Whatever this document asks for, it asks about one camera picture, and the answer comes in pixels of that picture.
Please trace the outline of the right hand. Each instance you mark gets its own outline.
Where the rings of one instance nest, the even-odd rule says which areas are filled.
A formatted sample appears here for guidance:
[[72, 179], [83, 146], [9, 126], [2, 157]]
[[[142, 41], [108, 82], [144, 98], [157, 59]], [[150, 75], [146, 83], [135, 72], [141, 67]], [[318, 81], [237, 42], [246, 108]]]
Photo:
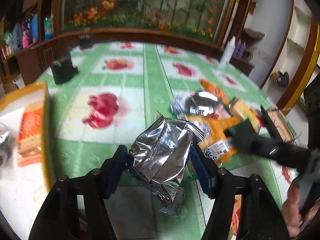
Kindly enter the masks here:
[[298, 203], [300, 201], [299, 179], [295, 178], [287, 192], [287, 199], [282, 205], [282, 215], [287, 226], [290, 237], [297, 237], [300, 233], [300, 226], [303, 222], [310, 222], [319, 210], [319, 200], [313, 207], [302, 216], [299, 212]]

